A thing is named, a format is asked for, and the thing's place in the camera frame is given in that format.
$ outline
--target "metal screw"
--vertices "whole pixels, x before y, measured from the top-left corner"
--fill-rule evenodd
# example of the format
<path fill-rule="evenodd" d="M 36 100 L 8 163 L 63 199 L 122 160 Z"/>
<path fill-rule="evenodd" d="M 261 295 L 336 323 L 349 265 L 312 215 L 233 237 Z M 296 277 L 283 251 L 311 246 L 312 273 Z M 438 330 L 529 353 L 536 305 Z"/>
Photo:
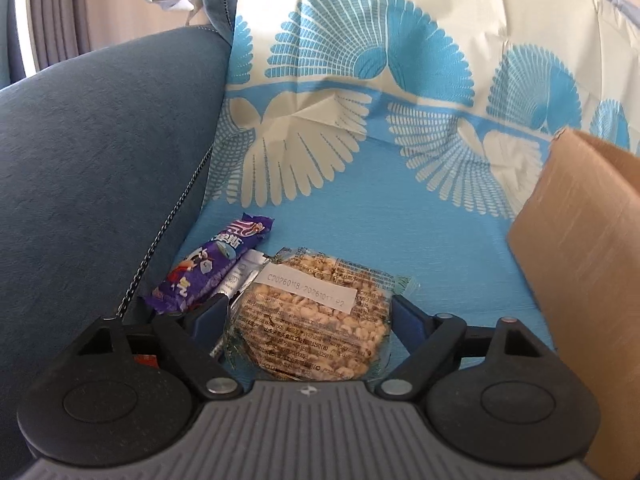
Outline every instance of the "metal screw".
<path fill-rule="evenodd" d="M 230 377 L 216 377 L 207 381 L 207 390 L 212 394 L 230 394 L 237 387 L 238 383 Z"/>
<path fill-rule="evenodd" d="M 401 396 L 408 394 L 414 389 L 413 385 L 409 381 L 404 379 L 389 379 L 380 384 L 380 388 L 387 395 Z"/>

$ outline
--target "puffed grain snack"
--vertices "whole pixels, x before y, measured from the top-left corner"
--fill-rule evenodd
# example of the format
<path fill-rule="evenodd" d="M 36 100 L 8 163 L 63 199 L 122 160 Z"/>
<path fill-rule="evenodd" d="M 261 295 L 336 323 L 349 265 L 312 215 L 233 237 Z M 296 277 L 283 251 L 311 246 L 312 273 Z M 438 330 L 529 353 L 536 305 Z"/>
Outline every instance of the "puffed grain snack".
<path fill-rule="evenodd" d="M 249 357 L 286 379 L 364 376 L 389 332 L 393 277 L 307 249 L 282 250 L 276 262 L 354 288 L 355 300 L 347 313 L 276 286 L 252 284 L 239 298 L 233 320 Z"/>

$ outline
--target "beige wall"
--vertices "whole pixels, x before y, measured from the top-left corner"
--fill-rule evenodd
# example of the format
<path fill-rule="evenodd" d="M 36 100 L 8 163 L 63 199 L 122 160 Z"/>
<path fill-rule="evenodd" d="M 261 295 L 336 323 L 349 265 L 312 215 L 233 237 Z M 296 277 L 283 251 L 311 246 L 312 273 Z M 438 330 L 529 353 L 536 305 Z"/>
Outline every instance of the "beige wall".
<path fill-rule="evenodd" d="M 187 12 L 164 11 L 145 0 L 86 0 L 93 50 L 184 25 Z M 194 23 L 208 23 L 199 12 Z"/>

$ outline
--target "white label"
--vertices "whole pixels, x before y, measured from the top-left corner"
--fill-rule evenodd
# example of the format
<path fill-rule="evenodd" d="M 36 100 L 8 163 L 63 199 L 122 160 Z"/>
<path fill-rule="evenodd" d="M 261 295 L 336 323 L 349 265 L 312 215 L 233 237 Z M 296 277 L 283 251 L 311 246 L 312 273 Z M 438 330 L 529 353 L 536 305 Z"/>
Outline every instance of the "white label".
<path fill-rule="evenodd" d="M 325 282 L 293 267 L 271 262 L 261 270 L 255 281 L 309 298 L 345 314 L 351 313 L 358 293 L 356 288 Z"/>

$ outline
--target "purple candy wrapper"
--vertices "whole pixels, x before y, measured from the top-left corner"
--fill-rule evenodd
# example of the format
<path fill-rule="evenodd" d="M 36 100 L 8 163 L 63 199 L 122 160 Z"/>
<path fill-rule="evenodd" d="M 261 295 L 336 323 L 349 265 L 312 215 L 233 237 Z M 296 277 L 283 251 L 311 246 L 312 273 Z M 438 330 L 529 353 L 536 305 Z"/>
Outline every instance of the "purple candy wrapper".
<path fill-rule="evenodd" d="M 269 231 L 273 218 L 242 215 L 181 261 L 145 302 L 156 312 L 184 312 L 212 291 L 235 262 Z"/>

